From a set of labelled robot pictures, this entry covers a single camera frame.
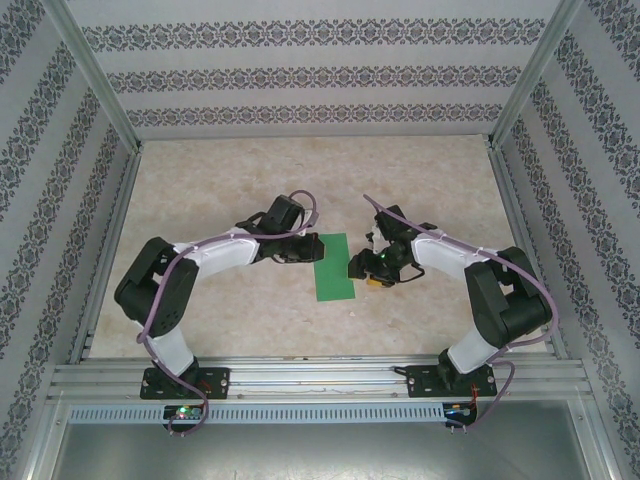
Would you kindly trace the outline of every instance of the wire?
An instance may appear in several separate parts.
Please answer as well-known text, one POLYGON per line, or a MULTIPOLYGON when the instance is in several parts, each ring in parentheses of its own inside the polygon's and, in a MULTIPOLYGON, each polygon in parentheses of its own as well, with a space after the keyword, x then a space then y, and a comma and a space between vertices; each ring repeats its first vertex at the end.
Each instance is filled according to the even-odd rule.
POLYGON ((407 278, 406 280, 399 280, 396 283, 409 283, 409 282, 413 282, 414 280, 417 280, 417 279, 419 279, 421 277, 424 277, 424 274, 425 274, 424 268, 416 267, 416 264, 411 264, 411 266, 413 268, 415 268, 416 270, 418 270, 419 273, 417 273, 416 275, 414 275, 411 278, 407 278))
MULTIPOLYGON (((539 335, 536 338, 532 338, 530 340, 523 340, 523 341, 520 341, 520 342, 513 342, 513 343, 510 343, 510 344, 502 347, 495 354, 493 354, 491 357, 489 357, 489 359, 487 359, 486 363, 491 363, 492 360, 500 357, 507 350, 510 350, 512 348, 523 347, 525 345, 533 345, 534 343, 544 342, 545 340, 549 339, 551 337, 551 335, 553 335, 553 333, 556 331, 556 329, 558 328, 558 319, 559 319, 558 306, 556 305, 555 301, 553 300, 553 297, 551 297, 551 294, 549 293, 549 291, 533 275, 531 275, 530 273, 526 272, 525 270, 523 270, 519 266, 515 265, 514 263, 511 263, 510 261, 505 260, 504 258, 501 258, 501 257, 499 257, 497 255, 494 255, 493 253, 487 252, 487 251, 483 250, 482 248, 477 248, 477 247, 474 247, 472 245, 469 245, 468 243, 461 242, 460 240, 456 240, 455 238, 451 238, 451 237, 447 236, 446 233, 436 233, 433 230, 427 230, 426 228, 423 228, 420 225, 415 224, 415 223, 411 222, 410 220, 407 220, 404 217, 401 217, 400 215, 396 215, 395 213, 393 213, 389 209, 384 208, 382 205, 380 205, 378 202, 373 200, 367 194, 364 194, 363 197, 371 205, 373 205, 373 207, 376 209, 376 213, 380 213, 382 211, 382 212, 386 213, 387 215, 389 215, 391 218, 394 218, 394 219, 398 220, 399 222, 402 222, 405 225, 408 225, 409 227, 419 231, 420 233, 424 233, 424 234, 428 235, 429 237, 431 237, 431 238, 433 238, 433 239, 435 239, 437 241, 448 243, 449 245, 453 245, 456 248, 461 248, 463 250, 466 250, 467 252, 471 252, 471 253, 474 253, 476 255, 480 255, 482 257, 485 257, 485 258, 488 258, 488 259, 493 260, 495 262, 498 262, 501 265, 504 265, 508 269, 513 270, 518 275, 520 275, 520 276, 524 277, 526 280, 528 280, 529 283, 531 283, 534 287, 536 287, 536 289, 538 289, 538 291, 545 298, 545 300, 549 304, 549 308, 551 309, 551 325, 550 325, 549 329, 546 332, 544 332, 542 335, 539 335)), ((475 428, 481 421, 484 421, 487 418, 487 416, 495 409, 495 407, 498 405, 498 402, 500 401, 500 399, 507 392, 507 388, 511 384, 511 381, 513 380, 513 376, 515 375, 516 366, 513 364, 513 362, 510 362, 508 360, 503 360, 501 362, 494 362, 493 365, 508 365, 509 368, 511 369, 511 371, 509 373, 509 377, 507 378, 506 382, 502 386, 502 389, 500 390, 500 392, 498 392, 498 395, 496 395, 496 398, 493 400, 493 402, 491 402, 491 405, 489 405, 489 407, 483 413, 483 415, 473 423, 473 425, 472 425, 473 428, 475 428)))
POLYGON ((204 388, 208 388, 210 392, 212 392, 212 391, 213 391, 213 388, 211 388, 211 385, 209 385, 209 384, 208 384, 207 382, 205 382, 204 380, 200 380, 198 383, 201 383, 201 384, 202 384, 202 386, 203 386, 204 388))
POLYGON ((457 427, 462 428, 462 430, 464 430, 464 433, 467 433, 467 430, 469 430, 469 428, 462 422, 459 422, 458 420, 454 420, 453 418, 447 418, 445 420, 445 426, 447 423, 451 423, 452 425, 456 425, 457 427))
POLYGON ((477 418, 476 421, 473 422, 467 428, 467 430, 473 430, 477 428, 480 423, 485 421, 486 418, 489 416, 489 414, 491 414, 491 412, 498 406, 498 402, 500 401, 500 399, 507 393, 507 389, 509 388, 509 385, 511 385, 511 382, 513 381, 513 376, 516 374, 516 366, 513 362, 510 362, 509 360, 502 360, 500 362, 493 363, 493 366, 500 366, 500 365, 509 366, 509 376, 507 377, 507 380, 504 382, 504 385, 498 392, 498 395, 496 395, 496 398, 493 399, 493 402, 491 402, 491 404, 487 407, 484 413, 479 418, 477 418))
POLYGON ((198 397, 202 399, 204 404, 203 412, 198 423, 196 423, 193 427, 191 427, 189 430, 185 432, 176 432, 171 428, 173 425, 173 421, 176 419, 175 416, 171 417, 168 425, 168 430, 170 435, 173 435, 174 433, 179 433, 181 437, 191 435, 192 433, 195 433, 200 428, 202 428, 207 417, 209 416, 209 399, 207 398, 207 396, 201 390, 185 382, 178 375, 175 375, 171 370, 169 370, 169 368, 167 368, 167 366, 164 363, 162 363, 162 361, 160 361, 160 359, 156 356, 156 354, 153 352, 151 348, 151 345, 149 344, 149 332, 151 331, 151 327, 153 326, 153 322, 156 318, 158 307, 160 305, 160 300, 162 300, 162 295, 164 294, 164 290, 167 288, 167 283, 169 281, 169 277, 171 276, 171 273, 173 272, 178 262, 182 260, 184 257, 189 255, 191 252, 197 250, 198 248, 204 247, 206 245, 210 245, 212 243, 222 242, 224 240, 232 240, 232 239, 280 240, 283 238, 293 237, 294 235, 297 235, 298 233, 306 230, 307 228, 313 227, 313 225, 315 225, 318 219, 318 204, 316 202, 316 198, 307 190, 296 190, 289 195, 289 198, 293 198, 296 195, 305 195, 309 198, 309 200, 311 200, 311 216, 306 222, 304 222, 304 225, 301 225, 297 229, 291 230, 286 233, 278 233, 273 235, 251 234, 251 233, 225 233, 222 235, 217 235, 215 237, 207 238, 205 240, 195 243, 194 245, 187 247, 185 250, 178 253, 178 255, 176 255, 174 259, 171 260, 171 262, 167 266, 167 269, 164 272, 164 275, 162 276, 162 280, 160 281, 160 285, 158 285, 158 290, 156 291, 156 295, 153 298, 153 303, 151 304, 151 308, 149 309, 149 314, 147 315, 147 319, 145 320, 142 332, 140 332, 136 337, 136 342, 144 345, 145 349, 151 356, 151 360, 158 366, 160 370, 162 370, 162 372, 164 372, 165 375, 167 375, 171 380, 173 380, 177 384, 182 385, 187 390, 190 390, 191 392, 198 395, 198 397))
POLYGON ((471 384, 471 406, 470 410, 476 410, 478 408, 478 387, 475 383, 471 384))

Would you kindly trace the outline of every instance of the aluminum frame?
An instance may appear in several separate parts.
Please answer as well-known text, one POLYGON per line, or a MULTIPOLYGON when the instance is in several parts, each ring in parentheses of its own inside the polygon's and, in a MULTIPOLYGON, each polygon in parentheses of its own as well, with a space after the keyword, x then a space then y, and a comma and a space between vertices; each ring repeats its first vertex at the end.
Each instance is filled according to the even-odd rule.
MULTIPOLYGON (((566 401, 591 478, 621 478, 582 361, 558 360, 549 353, 511 353, 507 358, 516 365, 516 376, 503 401, 566 401)), ((207 358, 200 359, 200 363, 206 367, 231 368, 229 397, 227 400, 210 401, 214 410, 221 405, 260 406, 263 409, 352 405, 375 409, 380 406, 423 407, 442 402, 441 398, 409 398, 405 378, 393 372, 394 366, 437 364, 434 355, 207 358)), ((34 448, 22 478, 49 478, 53 475, 64 432, 75 407, 92 405, 100 409, 102 405, 105 409, 118 406, 120 410, 135 410, 141 405, 183 403, 139 398, 142 373, 150 365, 145 359, 86 360, 79 365, 56 367, 34 448)), ((496 367, 494 372, 496 384, 502 388, 508 368, 496 367)), ((451 401, 468 399, 460 397, 451 401)), ((493 399, 480 398, 479 401, 487 404, 493 399)), ((133 417, 127 423, 149 423, 133 417)), ((243 419, 243 423, 252 422, 243 419)))
POLYGON ((76 23, 69 5, 65 0, 43 0, 42 4, 120 135, 127 151, 135 153, 140 146, 140 139, 85 39, 82 29, 76 23))
POLYGON ((553 57, 553 51, 560 43, 582 3, 582 0, 560 0, 547 28, 542 34, 542 38, 540 38, 533 55, 531 55, 527 66, 513 89, 513 93, 511 93, 502 109, 496 126, 491 132, 492 141, 495 145, 504 143, 504 139, 518 118, 522 107, 527 98, 529 98, 529 94, 538 83, 542 71, 551 57, 553 57))

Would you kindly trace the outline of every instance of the beige floor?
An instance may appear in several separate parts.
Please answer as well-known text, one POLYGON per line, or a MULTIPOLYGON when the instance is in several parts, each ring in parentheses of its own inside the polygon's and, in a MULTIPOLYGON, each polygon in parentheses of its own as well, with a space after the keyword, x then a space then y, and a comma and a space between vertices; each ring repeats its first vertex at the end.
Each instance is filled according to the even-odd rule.
MULTIPOLYGON (((316 229, 346 232, 352 255, 373 223, 363 193, 472 244, 513 244, 480 136, 149 142, 91 357, 146 355, 113 292, 149 238, 221 233, 298 188, 318 199, 316 229)), ((438 271, 392 289, 358 282, 356 299, 319 303, 312 265, 271 261, 204 280, 181 323, 198 356, 439 353, 470 325, 464 283, 438 271)))

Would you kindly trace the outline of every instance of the damask pattern stripe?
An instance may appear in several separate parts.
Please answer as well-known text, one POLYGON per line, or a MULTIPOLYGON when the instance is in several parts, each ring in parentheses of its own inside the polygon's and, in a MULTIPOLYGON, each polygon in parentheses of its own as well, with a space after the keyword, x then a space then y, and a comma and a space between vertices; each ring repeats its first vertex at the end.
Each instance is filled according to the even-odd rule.
POLYGON ((20 185, 25 167, 31 162, 35 147, 40 143, 44 128, 49 124, 51 114, 60 100, 76 63, 64 43, 56 49, 49 61, 38 87, 29 99, 24 115, 13 129, 13 136, 7 140, 0 160, 0 222, 4 220, 20 185))
MULTIPOLYGON (((540 258, 540 253, 538 252, 538 247, 535 244, 535 242, 533 241, 533 232, 531 231, 531 227, 529 226, 529 221, 527 220, 527 214, 526 211, 524 210, 524 207, 522 206, 522 200, 520 199, 520 194, 518 193, 518 187, 517 184, 515 182, 515 180, 513 179, 513 173, 511 172, 511 165, 509 165, 508 162, 508 156, 507 156, 507 152, 504 149, 504 144, 502 146, 500 146, 500 153, 502 153, 502 158, 504 159, 505 162, 505 166, 507 167, 507 172, 509 173, 509 179, 511 180, 511 184, 513 185, 513 191, 515 193, 516 199, 518 200, 518 206, 520 207, 520 211, 522 212, 522 219, 524 220, 524 225, 527 228, 527 235, 529 236, 529 240, 531 240, 531 248, 533 249, 533 254, 536 257, 536 262, 537 262, 537 267, 540 270, 540 279, 542 280, 542 283, 544 284, 544 287, 551 292, 551 288, 549 287, 549 280, 547 279, 547 275, 544 272, 544 264, 542 263, 542 260, 540 258)), ((558 322, 558 331, 560 332, 560 339, 562 340, 562 344, 564 345, 564 349, 567 352, 567 356, 568 358, 574 358, 573 354, 571 353, 571 347, 569 345, 569 343, 567 342, 567 339, 565 337, 564 334, 564 327, 563 327, 563 322, 562 322, 562 318, 559 319, 560 321, 558 322)))
POLYGON ((84 27, 95 52, 301 45, 533 45, 543 19, 344 19, 84 27))
POLYGON ((134 127, 351 122, 493 122, 502 105, 296 105, 128 110, 134 127))
POLYGON ((640 150, 629 135, 629 129, 620 119, 616 107, 589 65, 584 52, 572 33, 567 33, 555 51, 555 57, 582 110, 589 118, 591 128, 598 135, 609 162, 624 186, 627 198, 640 218, 640 150))
POLYGON ((44 18, 38 0, 15 0, 0 20, 0 85, 22 55, 22 49, 44 18))
MULTIPOLYGON (((540 166, 538 152, 521 117, 514 124, 511 135, 533 188, 535 200, 538 203, 549 239, 555 250, 558 265, 562 270, 562 276, 569 291, 578 323, 582 327, 587 348, 596 365, 598 378, 604 385, 603 391, 607 396, 607 403, 614 414, 614 421, 618 424, 618 435, 625 444, 626 453, 631 459, 632 470, 635 475, 640 476, 640 443, 638 443, 640 426, 637 421, 638 414, 634 411, 631 396, 625 391, 624 381, 620 379, 621 369, 615 362, 611 342, 603 332, 600 315, 594 306, 580 263, 576 259, 576 253, 569 239, 566 224, 560 215, 558 205, 553 198, 551 188, 540 166)), ((515 188, 513 174, 508 162, 507 169, 515 188)), ((517 190, 516 196, 520 203, 520 209, 524 212, 517 190)))
POLYGON ((611 283, 611 290, 616 294, 616 302, 628 323, 627 328, 636 339, 635 347, 640 349, 640 286, 635 283, 636 277, 630 272, 629 260, 618 243, 618 236, 612 231, 607 212, 591 184, 580 152, 543 81, 531 92, 531 100, 558 156, 587 231, 592 235, 591 241, 601 259, 607 280, 611 283))
POLYGON ((118 142, 118 134, 112 126, 107 131, 87 188, 82 196, 80 209, 76 213, 69 240, 62 254, 51 292, 47 297, 46 307, 42 311, 42 317, 38 323, 37 333, 29 348, 29 359, 25 362, 24 371, 18 380, 18 389, 14 393, 16 400, 9 407, 8 421, 2 426, 0 478, 10 478, 11 469, 18 458, 18 452, 27 430, 27 421, 33 412, 35 395, 42 382, 41 375, 44 373, 44 365, 49 359, 59 323, 64 318, 69 291, 91 231, 91 223, 98 208, 100 195, 109 175, 118 142))
POLYGON ((0 296, 0 360, 4 349, 11 340, 11 330, 20 317, 25 295, 31 288, 31 281, 40 264, 40 255, 49 241, 56 218, 71 177, 80 160, 93 122, 100 109, 100 103, 89 89, 85 93, 67 138, 55 160, 50 177, 47 179, 42 197, 38 201, 33 220, 27 227, 24 243, 18 248, 13 269, 7 275, 0 296))
POLYGON ((267 88, 512 87, 520 67, 404 66, 237 68, 110 73, 116 93, 267 88))
POLYGON ((630 0, 588 0, 636 81, 640 82, 640 12, 630 0))
POLYGON ((118 180, 118 186, 116 187, 116 191, 113 195, 113 202, 111 202, 111 208, 109 209, 109 216, 107 218, 107 224, 102 232, 102 238, 100 239, 100 247, 98 249, 98 255, 96 255, 96 260, 93 262, 93 270, 91 271, 91 275, 89 277, 89 282, 87 284, 87 291, 84 294, 84 300, 82 302, 82 308, 80 309, 80 313, 78 314, 78 319, 76 320, 75 330, 73 332, 73 337, 71 338, 71 342, 69 342, 69 351, 67 353, 67 363, 71 362, 71 355, 73 354, 73 348, 76 345, 76 341, 78 340, 78 333, 80 332, 80 326, 82 324, 82 320, 84 319, 84 314, 87 310, 87 306, 89 305, 89 296, 91 295, 91 290, 93 288, 93 282, 98 273, 98 267, 100 266, 100 258, 102 257, 102 249, 107 243, 107 236, 109 235, 109 228, 111 227, 111 219, 113 218, 113 214, 116 211, 116 206, 118 204, 118 199, 120 198, 120 190, 122 189, 122 184, 124 182, 125 176, 129 171, 129 163, 135 158, 135 154, 127 154, 127 160, 122 168, 122 172, 120 173, 120 178, 118 180))

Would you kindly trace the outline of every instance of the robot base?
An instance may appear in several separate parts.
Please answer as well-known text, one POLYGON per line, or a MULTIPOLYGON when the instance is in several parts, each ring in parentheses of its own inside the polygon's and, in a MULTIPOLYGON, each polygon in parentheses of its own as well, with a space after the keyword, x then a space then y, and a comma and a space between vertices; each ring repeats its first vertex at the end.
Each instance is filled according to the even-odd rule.
MULTIPOLYGON (((193 385, 209 400, 226 400, 230 373, 231 370, 228 368, 200 367, 193 385)), ((140 398, 142 400, 185 400, 200 397, 175 383, 158 368, 152 367, 144 371, 140 398)))
POLYGON ((393 369, 406 377, 410 398, 425 397, 470 397, 475 389, 478 397, 495 397, 498 394, 493 369, 483 365, 472 375, 464 375, 449 390, 438 374, 436 365, 409 365, 393 369))

